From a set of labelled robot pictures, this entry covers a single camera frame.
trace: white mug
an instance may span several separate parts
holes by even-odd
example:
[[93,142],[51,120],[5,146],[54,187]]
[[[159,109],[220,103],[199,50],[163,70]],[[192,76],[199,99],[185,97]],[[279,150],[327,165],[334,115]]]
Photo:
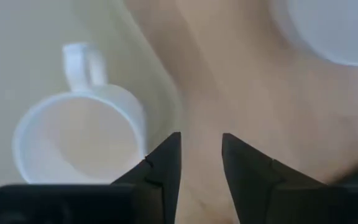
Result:
[[89,44],[63,48],[71,92],[51,96],[20,120],[12,148],[31,184],[108,184],[146,155],[146,120],[129,91],[107,84],[103,57]]

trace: mug rim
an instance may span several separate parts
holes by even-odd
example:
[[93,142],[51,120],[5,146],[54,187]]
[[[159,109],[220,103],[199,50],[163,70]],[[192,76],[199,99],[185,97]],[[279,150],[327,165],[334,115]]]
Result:
[[[109,107],[116,110],[129,123],[129,125],[131,126],[131,128],[134,132],[134,136],[135,136],[135,139],[136,139],[136,142],[138,145],[137,152],[138,152],[139,159],[143,160],[144,157],[147,155],[145,136],[142,134],[140,127],[129,117],[129,115],[127,113],[125,113],[120,107],[115,105],[113,102],[106,100],[103,97],[95,95],[92,91],[68,92],[68,93],[52,95],[44,100],[41,100],[40,102],[36,103],[35,105],[31,106],[30,109],[25,113],[25,115],[23,115],[23,117],[19,120],[19,123],[17,124],[17,126],[14,130],[13,140],[12,140],[13,158],[14,158],[16,167],[19,170],[22,178],[27,183],[37,184],[37,181],[32,180],[28,176],[27,171],[25,170],[23,162],[22,162],[21,144],[22,144],[22,138],[23,138],[25,130],[27,129],[28,125],[32,122],[34,116],[41,113],[46,107],[52,106],[54,103],[56,103],[58,101],[68,100],[68,99],[72,99],[72,98],[87,98],[87,99],[95,100],[95,101],[98,101],[105,105],[108,105]],[[87,176],[87,177],[89,177],[89,179],[97,181],[99,184],[101,182],[104,182],[104,180],[105,180],[105,179],[97,179],[97,178],[90,177],[90,176]]]

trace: beige surface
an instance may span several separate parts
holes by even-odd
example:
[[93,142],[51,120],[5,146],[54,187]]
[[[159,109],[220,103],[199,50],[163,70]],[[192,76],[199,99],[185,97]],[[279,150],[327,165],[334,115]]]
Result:
[[230,223],[230,131],[318,180],[358,165],[358,68],[294,51],[264,0],[126,0],[181,88],[188,129],[178,223]]

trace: mug handle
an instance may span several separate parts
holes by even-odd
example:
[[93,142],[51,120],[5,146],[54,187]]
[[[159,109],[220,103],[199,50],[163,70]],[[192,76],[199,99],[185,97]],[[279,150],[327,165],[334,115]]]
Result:
[[87,43],[63,46],[65,75],[72,91],[88,91],[108,83],[106,66],[100,51]]

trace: light wooden surface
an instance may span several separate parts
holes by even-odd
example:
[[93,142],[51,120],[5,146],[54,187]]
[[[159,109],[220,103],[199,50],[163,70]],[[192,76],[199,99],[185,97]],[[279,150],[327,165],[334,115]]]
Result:
[[221,135],[315,179],[358,165],[358,68],[297,52],[265,0],[126,0],[183,92],[177,223],[232,223]]

